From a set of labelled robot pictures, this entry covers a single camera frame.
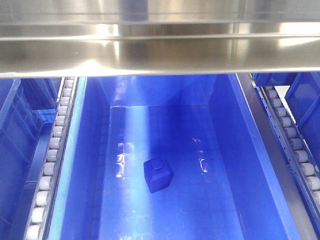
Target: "blue plastic bin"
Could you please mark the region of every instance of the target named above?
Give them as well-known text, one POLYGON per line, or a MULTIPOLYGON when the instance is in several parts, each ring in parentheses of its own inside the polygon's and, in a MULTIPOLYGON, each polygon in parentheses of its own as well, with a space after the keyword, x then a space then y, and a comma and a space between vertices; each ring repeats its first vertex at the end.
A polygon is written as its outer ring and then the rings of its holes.
POLYGON ((21 79, 24 95, 33 110, 54 109, 61 78, 21 79))
POLYGON ((320 164, 320 73, 299 73, 286 101, 317 164, 320 164))
POLYGON ((81 78, 74 106, 49 240, 300 239, 235 75, 81 78))
POLYGON ((285 99, 298 126, 307 111, 320 96, 320 73, 298 73, 288 89, 285 99))
POLYGON ((20 79, 0 80, 0 236, 6 240, 32 163, 41 119, 20 79))
POLYGON ((258 87, 291 85, 296 72, 254 73, 253 79, 258 87))

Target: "stainless steel bar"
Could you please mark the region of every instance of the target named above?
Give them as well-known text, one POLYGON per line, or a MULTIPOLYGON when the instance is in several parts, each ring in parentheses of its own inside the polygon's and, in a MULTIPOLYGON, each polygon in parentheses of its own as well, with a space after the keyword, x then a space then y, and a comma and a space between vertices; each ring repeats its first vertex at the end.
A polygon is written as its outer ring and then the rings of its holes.
POLYGON ((320 70, 316 0, 0 2, 0 78, 320 70))

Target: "roller conveyor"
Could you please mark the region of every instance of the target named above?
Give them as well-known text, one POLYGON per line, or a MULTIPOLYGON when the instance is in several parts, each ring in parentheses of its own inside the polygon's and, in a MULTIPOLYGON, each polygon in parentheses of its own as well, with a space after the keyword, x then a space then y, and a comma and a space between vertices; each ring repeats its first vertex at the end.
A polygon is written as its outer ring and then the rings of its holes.
POLYGON ((77 77, 63 77, 57 114, 45 154, 42 171, 35 189, 30 214, 26 224, 24 240, 46 239, 48 224, 53 211, 64 149, 72 118, 74 98, 77 90, 77 77))

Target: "blue crate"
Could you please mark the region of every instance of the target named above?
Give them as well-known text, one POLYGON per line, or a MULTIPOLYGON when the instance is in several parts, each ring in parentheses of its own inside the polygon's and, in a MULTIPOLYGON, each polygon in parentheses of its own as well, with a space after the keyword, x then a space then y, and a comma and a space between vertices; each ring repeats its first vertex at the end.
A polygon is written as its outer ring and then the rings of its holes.
POLYGON ((298 126, 301 125, 300 122, 319 96, 320 73, 298 73, 285 95, 285 99, 298 126))
POLYGON ((42 121, 20 79, 0 80, 0 236, 6 239, 28 177, 42 121))
POLYGON ((59 78, 21 79, 24 95, 33 110, 56 107, 59 78))
POLYGON ((52 124, 55 121, 57 109, 39 109, 33 110, 33 112, 39 115, 43 124, 52 124))
POLYGON ((75 106, 49 240, 300 239, 235 75, 81 78, 75 106))
POLYGON ((285 99, 317 164, 320 164, 320 73, 299 73, 285 99))
POLYGON ((254 73, 253 79, 258 87, 291 85, 296 72, 254 73))

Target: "bin floor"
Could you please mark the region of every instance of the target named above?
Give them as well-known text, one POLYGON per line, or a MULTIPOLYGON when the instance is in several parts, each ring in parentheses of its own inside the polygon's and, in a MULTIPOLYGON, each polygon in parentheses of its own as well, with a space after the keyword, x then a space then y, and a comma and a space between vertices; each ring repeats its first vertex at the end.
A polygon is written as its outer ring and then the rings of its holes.
POLYGON ((98 239, 243 239, 207 105, 114 107, 109 119, 98 239), (143 163, 158 156, 174 176, 150 193, 143 163))

